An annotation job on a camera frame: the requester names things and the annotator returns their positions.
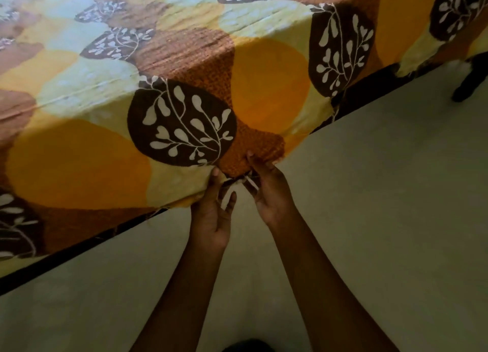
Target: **forearm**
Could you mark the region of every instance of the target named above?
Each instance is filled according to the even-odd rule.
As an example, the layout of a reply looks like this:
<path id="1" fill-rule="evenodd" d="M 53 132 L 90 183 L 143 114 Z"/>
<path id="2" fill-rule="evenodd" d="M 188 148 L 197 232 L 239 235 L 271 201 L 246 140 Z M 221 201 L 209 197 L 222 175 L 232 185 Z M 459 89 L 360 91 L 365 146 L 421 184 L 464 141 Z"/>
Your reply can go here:
<path id="1" fill-rule="evenodd" d="M 341 280 L 302 216 L 290 212 L 270 229 L 313 350 L 396 351 Z"/>
<path id="2" fill-rule="evenodd" d="M 132 352 L 196 350 L 222 254 L 186 246 Z"/>

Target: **floor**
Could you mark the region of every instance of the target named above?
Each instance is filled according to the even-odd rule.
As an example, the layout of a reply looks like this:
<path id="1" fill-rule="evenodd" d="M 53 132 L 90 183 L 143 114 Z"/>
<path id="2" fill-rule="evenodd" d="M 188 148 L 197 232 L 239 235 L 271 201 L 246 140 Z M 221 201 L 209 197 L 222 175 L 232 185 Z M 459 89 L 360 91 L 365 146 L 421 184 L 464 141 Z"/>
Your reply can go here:
<path id="1" fill-rule="evenodd" d="M 402 352 L 488 350 L 488 83 L 449 64 L 311 135 L 280 164 L 360 302 Z M 249 337 L 309 351 L 278 252 L 239 187 L 199 352 Z M 178 262 L 175 209 L 0 297 L 0 350 L 129 350 Z"/>

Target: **tablecloth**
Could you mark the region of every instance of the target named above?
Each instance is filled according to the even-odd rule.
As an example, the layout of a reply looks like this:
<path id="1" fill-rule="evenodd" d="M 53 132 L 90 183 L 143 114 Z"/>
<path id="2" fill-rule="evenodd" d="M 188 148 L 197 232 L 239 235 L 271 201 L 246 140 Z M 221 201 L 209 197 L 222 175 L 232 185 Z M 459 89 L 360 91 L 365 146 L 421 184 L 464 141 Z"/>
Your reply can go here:
<path id="1" fill-rule="evenodd" d="M 287 156 L 382 69 L 488 51 L 486 5 L 0 0 L 0 276 Z"/>

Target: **person's right arm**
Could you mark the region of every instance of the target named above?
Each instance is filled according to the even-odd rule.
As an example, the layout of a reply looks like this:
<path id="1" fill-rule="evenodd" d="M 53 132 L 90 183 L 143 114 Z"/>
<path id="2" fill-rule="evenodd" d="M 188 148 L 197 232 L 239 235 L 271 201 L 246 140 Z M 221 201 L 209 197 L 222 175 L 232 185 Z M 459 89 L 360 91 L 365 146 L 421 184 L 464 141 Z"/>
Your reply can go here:
<path id="1" fill-rule="evenodd" d="M 259 189 L 244 185 L 276 242 L 314 352 L 398 351 L 328 260 L 295 207 L 283 173 L 252 153 L 248 160 L 259 175 Z"/>

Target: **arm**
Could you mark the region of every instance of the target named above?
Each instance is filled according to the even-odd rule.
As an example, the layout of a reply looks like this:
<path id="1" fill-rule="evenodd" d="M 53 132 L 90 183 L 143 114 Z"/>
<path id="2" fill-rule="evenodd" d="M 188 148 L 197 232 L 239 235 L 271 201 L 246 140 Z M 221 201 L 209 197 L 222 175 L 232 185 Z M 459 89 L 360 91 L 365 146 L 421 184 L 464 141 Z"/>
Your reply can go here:
<path id="1" fill-rule="evenodd" d="M 188 244 L 168 286 L 131 352 L 193 352 L 197 349 L 212 289 L 230 235 L 236 202 L 232 193 L 225 210 L 218 198 L 225 195 L 219 170 L 212 171 L 201 201 L 191 207 Z"/>
<path id="2" fill-rule="evenodd" d="M 398 351 L 328 260 L 281 171 L 252 153 L 248 160 L 259 175 L 259 190 L 245 186 L 276 242 L 313 350 Z"/>

